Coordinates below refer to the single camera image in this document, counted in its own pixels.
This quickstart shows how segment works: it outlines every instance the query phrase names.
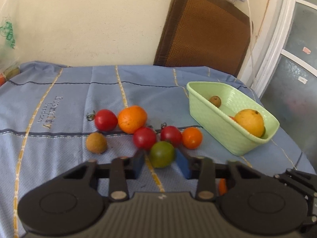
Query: cherry tomato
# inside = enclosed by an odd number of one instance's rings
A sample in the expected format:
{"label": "cherry tomato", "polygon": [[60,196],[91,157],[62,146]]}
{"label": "cherry tomato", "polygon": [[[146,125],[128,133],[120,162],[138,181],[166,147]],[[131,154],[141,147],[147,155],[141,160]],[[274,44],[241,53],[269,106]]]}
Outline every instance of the cherry tomato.
{"label": "cherry tomato", "polygon": [[202,142],[202,133],[195,127],[188,127],[182,133],[183,145],[188,149],[196,149]]}
{"label": "cherry tomato", "polygon": [[150,150],[156,143],[156,133],[149,127],[141,127],[133,134],[133,143],[138,149]]}
{"label": "cherry tomato", "polygon": [[233,116],[229,116],[229,117],[236,122],[236,119]]}
{"label": "cherry tomato", "polygon": [[96,113],[95,126],[99,131],[113,131],[118,124],[116,115],[107,109]]}
{"label": "cherry tomato", "polygon": [[218,184],[218,190],[219,190],[219,195],[222,196],[228,192],[227,184],[226,184],[226,179],[220,179],[220,182]]}
{"label": "cherry tomato", "polygon": [[161,131],[161,141],[170,142],[175,148],[182,143],[182,133],[175,126],[166,126]]}

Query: yellow stripe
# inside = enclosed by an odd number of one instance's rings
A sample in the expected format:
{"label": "yellow stripe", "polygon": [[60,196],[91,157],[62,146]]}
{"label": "yellow stripe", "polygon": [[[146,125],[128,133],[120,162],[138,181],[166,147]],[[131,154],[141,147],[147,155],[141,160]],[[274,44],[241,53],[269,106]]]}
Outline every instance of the yellow stripe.
{"label": "yellow stripe", "polygon": [[296,166],[294,165],[293,161],[288,157],[288,155],[286,154],[286,152],[284,151],[284,149],[282,149],[279,145],[277,145],[277,144],[274,142],[273,139],[272,139],[272,142],[273,142],[278,148],[280,148],[280,149],[283,151],[284,155],[285,155],[286,158],[291,162],[291,164],[292,164],[292,166],[294,167],[294,169],[297,170],[297,168],[296,168]]}
{"label": "yellow stripe", "polygon": [[119,86],[120,86],[120,91],[121,91],[121,96],[122,96],[122,101],[123,101],[123,105],[124,108],[128,107],[128,102],[126,100],[126,93],[124,92],[121,80],[120,80],[120,76],[119,76],[119,71],[118,71],[118,65],[115,66],[115,70],[116,70],[116,75],[117,75],[117,80],[119,82]]}
{"label": "yellow stripe", "polygon": [[58,75],[55,77],[54,81],[52,82],[52,84],[49,86],[49,88],[47,89],[47,91],[45,92],[45,94],[42,96],[40,102],[37,104],[37,107],[32,115],[32,118],[29,121],[29,124],[26,128],[26,132],[25,132],[25,136],[23,138],[22,141],[22,146],[21,146],[21,150],[19,153],[19,157],[18,157],[18,162],[16,164],[16,169],[15,169],[15,184],[14,184],[14,198],[13,198],[13,229],[14,229],[14,238],[19,238],[19,229],[18,229],[18,215],[17,215],[17,208],[18,208],[18,193],[19,193],[19,177],[20,177],[20,170],[21,170],[21,162],[22,162],[22,158],[23,158],[23,154],[24,154],[24,149],[26,146],[26,141],[28,139],[29,133],[30,133],[30,129],[32,127],[32,124],[34,122],[34,119],[37,115],[37,112],[39,111],[45,97],[47,96],[47,94],[50,92],[51,88],[53,87],[53,85],[56,83],[57,79],[59,76],[61,76],[61,73],[63,71],[63,68],[60,69]]}
{"label": "yellow stripe", "polygon": [[[126,100],[126,93],[124,92],[124,89],[123,89],[123,86],[122,86],[122,83],[121,83],[121,80],[120,80],[120,76],[119,76],[119,71],[118,71],[118,66],[117,65],[115,66],[115,69],[116,69],[117,80],[118,80],[118,83],[119,83],[119,86],[120,86],[120,91],[121,91],[123,105],[124,105],[125,108],[127,108],[128,107],[128,102]],[[163,185],[162,185],[159,177],[157,176],[156,172],[154,171],[154,168],[153,168],[148,156],[144,155],[144,158],[145,158],[145,164],[147,165],[148,169],[150,170],[152,178],[154,179],[156,185],[158,186],[159,191],[160,192],[165,192],[165,190],[163,188]]]}
{"label": "yellow stripe", "polygon": [[181,87],[181,88],[184,90],[186,97],[189,98],[186,89],[185,89],[183,86],[179,86],[178,83],[177,83],[177,77],[176,77],[176,70],[175,70],[175,68],[173,68],[173,74],[174,74],[174,82],[175,82],[175,85],[178,86],[178,87]]}
{"label": "yellow stripe", "polygon": [[151,164],[151,162],[150,162],[148,156],[145,155],[144,157],[145,157],[145,164],[146,164],[146,166],[148,167],[148,169],[150,170],[150,172],[151,172],[151,174],[152,174],[152,178],[154,179],[156,185],[158,186],[159,191],[160,191],[160,192],[165,192],[165,190],[164,190],[164,188],[163,188],[163,185],[162,185],[162,183],[161,183],[159,177],[157,176],[156,172],[154,171],[154,168],[153,168],[153,166],[152,166],[152,164]]}
{"label": "yellow stripe", "polygon": [[248,166],[248,167],[253,168],[252,165],[251,165],[251,163],[250,163],[248,160],[246,160],[244,156],[240,156],[240,157],[247,163],[247,166]]}

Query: red cherry tomato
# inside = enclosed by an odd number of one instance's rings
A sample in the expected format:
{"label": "red cherry tomato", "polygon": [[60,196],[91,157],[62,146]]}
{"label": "red cherry tomato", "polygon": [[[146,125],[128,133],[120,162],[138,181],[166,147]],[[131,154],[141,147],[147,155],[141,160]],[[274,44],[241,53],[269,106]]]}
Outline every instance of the red cherry tomato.
{"label": "red cherry tomato", "polygon": [[95,126],[99,131],[113,131],[118,124],[116,115],[107,109],[96,113]]}
{"label": "red cherry tomato", "polygon": [[236,122],[236,119],[233,116],[229,116],[229,117]]}
{"label": "red cherry tomato", "polygon": [[161,131],[161,141],[170,142],[175,148],[182,143],[182,133],[175,126],[166,126]]}
{"label": "red cherry tomato", "polygon": [[141,127],[133,134],[133,143],[138,149],[150,150],[156,143],[156,133],[149,127]]}

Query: plastic bag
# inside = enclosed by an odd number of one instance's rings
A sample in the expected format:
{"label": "plastic bag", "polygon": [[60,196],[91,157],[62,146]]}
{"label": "plastic bag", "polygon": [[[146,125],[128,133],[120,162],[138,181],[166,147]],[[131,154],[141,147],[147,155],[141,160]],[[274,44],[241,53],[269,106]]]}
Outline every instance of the plastic bag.
{"label": "plastic bag", "polygon": [[10,12],[14,8],[10,6],[10,0],[0,1],[0,86],[7,80],[20,73],[18,48],[14,32],[14,26]]}

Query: sticker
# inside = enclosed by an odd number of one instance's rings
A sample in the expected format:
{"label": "sticker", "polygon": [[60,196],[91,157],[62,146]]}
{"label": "sticker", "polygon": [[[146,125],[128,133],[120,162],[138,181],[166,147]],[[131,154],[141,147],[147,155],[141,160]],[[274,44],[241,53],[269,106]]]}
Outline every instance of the sticker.
{"label": "sticker", "polygon": [[304,47],[303,52],[309,55],[312,51],[310,51],[307,47]]}
{"label": "sticker", "polygon": [[300,82],[302,82],[302,83],[304,83],[304,84],[306,84],[307,83],[307,79],[305,79],[304,77],[302,77],[302,76],[299,76],[298,77],[298,80],[300,81]]}
{"label": "sticker", "polygon": [[15,39],[13,36],[13,26],[10,17],[4,17],[0,27],[0,35],[5,37],[6,45],[14,49]]}

